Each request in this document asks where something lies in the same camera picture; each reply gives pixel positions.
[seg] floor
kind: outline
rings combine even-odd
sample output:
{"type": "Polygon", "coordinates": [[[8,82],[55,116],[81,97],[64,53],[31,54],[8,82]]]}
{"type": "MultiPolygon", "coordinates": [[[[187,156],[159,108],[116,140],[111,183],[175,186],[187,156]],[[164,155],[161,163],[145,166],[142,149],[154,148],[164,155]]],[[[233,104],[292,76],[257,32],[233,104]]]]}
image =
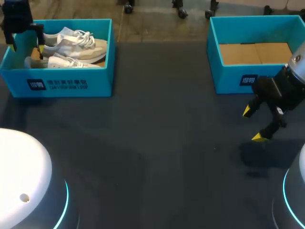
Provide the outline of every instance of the floor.
{"type": "Polygon", "coordinates": [[[18,101],[0,79],[0,127],[48,149],[80,229],[275,229],[272,198],[304,144],[305,103],[273,141],[251,142],[270,112],[245,119],[253,95],[216,95],[205,48],[118,43],[110,98],[18,101]]]}
{"type": "MultiPolygon", "coordinates": [[[[178,18],[171,0],[136,0],[132,15],[123,13],[122,0],[30,0],[34,19],[111,18],[118,42],[204,41],[209,22],[204,11],[206,0],[185,0],[189,16],[178,18]]],[[[263,8],[219,4],[218,16],[262,15],[263,8]]],[[[0,43],[5,43],[0,33],[0,43]]]]}

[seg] blue cardboard box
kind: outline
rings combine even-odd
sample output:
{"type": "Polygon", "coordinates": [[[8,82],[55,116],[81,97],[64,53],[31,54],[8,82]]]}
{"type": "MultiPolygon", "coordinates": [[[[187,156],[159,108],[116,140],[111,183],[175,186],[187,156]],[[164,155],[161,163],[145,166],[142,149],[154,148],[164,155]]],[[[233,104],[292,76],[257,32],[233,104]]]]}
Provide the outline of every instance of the blue cardboard box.
{"type": "Polygon", "coordinates": [[[40,97],[108,97],[112,94],[115,40],[111,19],[42,20],[44,32],[56,34],[64,26],[90,31],[97,39],[107,40],[105,67],[71,69],[25,69],[24,59],[36,47],[36,34],[26,31],[15,35],[17,51],[8,48],[0,73],[12,95],[17,98],[40,97]]]}
{"type": "Polygon", "coordinates": [[[218,94],[252,93],[258,77],[275,76],[285,63],[225,65],[220,44],[287,43],[292,53],[305,41],[300,16],[212,17],[207,54],[218,94]]]}

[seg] table surface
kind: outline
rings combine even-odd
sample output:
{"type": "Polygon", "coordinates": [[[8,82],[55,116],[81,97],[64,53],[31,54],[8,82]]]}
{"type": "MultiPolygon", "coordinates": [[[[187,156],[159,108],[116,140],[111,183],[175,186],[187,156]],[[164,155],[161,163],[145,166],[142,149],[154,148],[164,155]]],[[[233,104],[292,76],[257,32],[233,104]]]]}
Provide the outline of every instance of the table surface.
{"type": "Polygon", "coordinates": [[[271,115],[262,106],[245,119],[252,95],[215,94],[205,46],[119,43],[111,98],[17,101],[0,82],[0,127],[48,149],[81,229],[273,227],[272,196],[304,143],[305,106],[273,141],[252,143],[271,115]]]}

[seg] printed logo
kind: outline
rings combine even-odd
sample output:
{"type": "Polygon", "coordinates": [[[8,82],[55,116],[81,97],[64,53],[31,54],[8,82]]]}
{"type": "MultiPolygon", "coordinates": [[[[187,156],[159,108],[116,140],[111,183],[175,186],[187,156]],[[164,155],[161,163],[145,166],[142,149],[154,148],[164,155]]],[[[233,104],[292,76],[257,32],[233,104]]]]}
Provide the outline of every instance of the printed logo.
{"type": "Polygon", "coordinates": [[[256,80],[258,75],[243,75],[240,81],[240,86],[251,86],[256,80]]]}
{"type": "Polygon", "coordinates": [[[32,91],[44,91],[46,86],[41,79],[30,79],[27,80],[29,87],[32,91]]]}

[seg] white sneaker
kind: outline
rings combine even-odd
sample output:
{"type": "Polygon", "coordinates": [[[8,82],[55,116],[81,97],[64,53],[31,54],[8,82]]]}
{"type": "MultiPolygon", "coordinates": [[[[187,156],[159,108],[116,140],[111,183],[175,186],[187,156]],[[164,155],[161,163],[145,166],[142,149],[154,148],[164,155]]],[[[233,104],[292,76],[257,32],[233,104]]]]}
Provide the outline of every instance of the white sneaker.
{"type": "MultiPolygon", "coordinates": [[[[62,35],[68,35],[72,37],[80,37],[83,38],[85,36],[93,37],[93,33],[90,32],[85,32],[82,30],[71,30],[67,27],[64,27],[59,33],[57,34],[44,34],[45,40],[46,40],[46,45],[47,46],[56,46],[57,45],[57,37],[59,34],[62,35]]],[[[102,40],[102,39],[96,39],[94,38],[95,41],[95,47],[102,47],[107,50],[107,41],[102,40]]]]}
{"type": "Polygon", "coordinates": [[[47,41],[46,39],[46,44],[42,51],[42,55],[45,57],[50,57],[58,53],[84,63],[94,63],[103,58],[107,53],[107,43],[103,47],[97,47],[96,41],[90,33],[76,37],[58,34],[56,44],[54,46],[48,46],[50,43],[51,41],[47,41]]]}
{"type": "Polygon", "coordinates": [[[30,56],[24,60],[25,68],[100,68],[95,64],[82,63],[71,57],[64,57],[57,53],[46,60],[34,60],[30,56]]]}

